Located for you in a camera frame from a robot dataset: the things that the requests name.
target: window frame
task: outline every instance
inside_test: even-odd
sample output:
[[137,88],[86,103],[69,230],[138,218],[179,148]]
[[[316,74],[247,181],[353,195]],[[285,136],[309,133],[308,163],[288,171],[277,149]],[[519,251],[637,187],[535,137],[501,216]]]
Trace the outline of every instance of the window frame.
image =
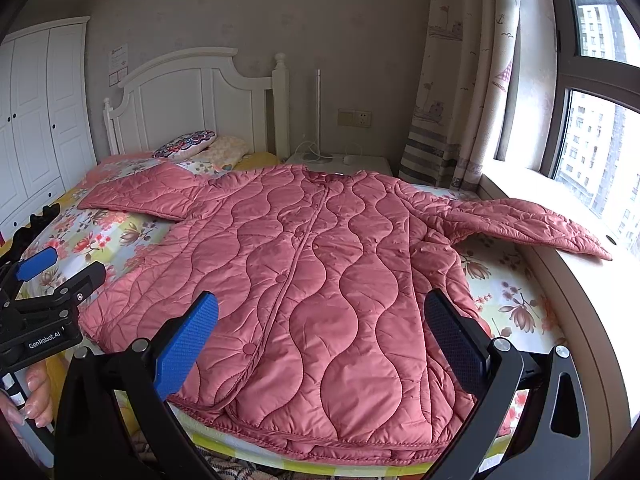
[[[640,9],[634,0],[616,0],[640,36]],[[580,16],[574,0],[554,0],[558,75],[549,134],[540,173],[555,177],[561,158],[571,92],[590,94],[640,113],[640,68],[600,57],[583,56]]]

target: electrical outlet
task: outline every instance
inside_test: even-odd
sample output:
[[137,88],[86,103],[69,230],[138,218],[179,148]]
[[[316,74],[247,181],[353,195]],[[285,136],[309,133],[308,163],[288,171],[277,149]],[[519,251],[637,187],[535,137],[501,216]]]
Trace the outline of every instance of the electrical outlet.
[[371,112],[364,110],[338,110],[338,126],[356,126],[357,128],[371,127]]

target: finger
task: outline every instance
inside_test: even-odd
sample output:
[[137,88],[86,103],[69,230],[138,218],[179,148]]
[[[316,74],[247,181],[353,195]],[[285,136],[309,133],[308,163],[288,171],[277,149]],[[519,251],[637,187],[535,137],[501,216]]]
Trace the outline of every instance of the finger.
[[53,400],[49,399],[46,409],[36,418],[36,426],[44,428],[53,420]]
[[31,391],[37,390],[42,384],[49,380],[49,374],[47,374],[47,364],[44,361],[39,361],[36,364],[31,365],[27,369],[26,373],[27,386]]
[[47,380],[37,390],[31,392],[24,405],[24,412],[29,418],[36,418],[47,409],[51,400],[51,383]]
[[11,400],[2,393],[0,393],[0,412],[2,412],[7,421],[12,422],[17,426],[24,425],[24,418],[20,412],[16,410]]

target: silver screw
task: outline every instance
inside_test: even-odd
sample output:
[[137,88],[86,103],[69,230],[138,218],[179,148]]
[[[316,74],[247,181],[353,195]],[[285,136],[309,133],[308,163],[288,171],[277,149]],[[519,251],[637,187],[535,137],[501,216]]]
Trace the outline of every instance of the silver screw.
[[74,357],[76,359],[84,359],[88,353],[89,353],[89,350],[87,349],[86,346],[79,346],[74,350]]
[[505,338],[499,337],[494,341],[494,347],[500,352],[508,352],[511,349],[511,343]]
[[556,346],[556,354],[563,359],[567,359],[569,355],[571,355],[571,352],[569,352],[569,349],[566,346],[558,345]]
[[144,352],[148,347],[149,347],[149,341],[142,338],[136,339],[131,345],[131,349],[137,353]]

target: window glass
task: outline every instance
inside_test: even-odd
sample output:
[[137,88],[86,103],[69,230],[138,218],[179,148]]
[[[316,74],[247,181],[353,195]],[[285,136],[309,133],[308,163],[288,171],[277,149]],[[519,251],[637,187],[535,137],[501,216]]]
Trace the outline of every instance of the window glass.
[[[640,260],[640,200],[636,200],[640,189],[640,114],[596,96],[582,98],[579,94],[572,91],[570,99],[579,98],[585,120],[598,120],[600,126],[597,132],[587,132],[567,124],[564,138],[580,133],[584,142],[561,156],[555,180],[617,233],[618,243]],[[574,164],[577,156],[589,161],[588,167],[580,166],[580,172],[567,164]]]
[[591,35],[588,43],[587,34],[582,33],[583,56],[603,57],[640,66],[640,39],[616,0],[574,0],[574,5],[578,10],[580,30],[585,29],[582,26],[585,22],[589,24],[589,31],[594,30],[593,20],[598,25],[597,44],[600,50],[587,50],[588,44],[596,44],[596,37]]

